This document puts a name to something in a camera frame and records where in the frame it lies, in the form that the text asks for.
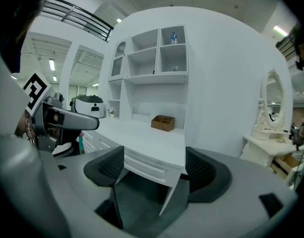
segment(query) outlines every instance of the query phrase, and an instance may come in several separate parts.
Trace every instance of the floor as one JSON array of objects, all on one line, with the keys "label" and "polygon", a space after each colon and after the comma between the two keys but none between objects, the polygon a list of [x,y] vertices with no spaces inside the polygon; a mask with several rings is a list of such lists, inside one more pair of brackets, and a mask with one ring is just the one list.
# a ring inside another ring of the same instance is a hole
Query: floor
[{"label": "floor", "polygon": [[159,216],[167,188],[129,172],[116,186],[116,199],[124,231],[139,238],[153,238],[171,225],[185,210],[189,182],[180,179]]}]

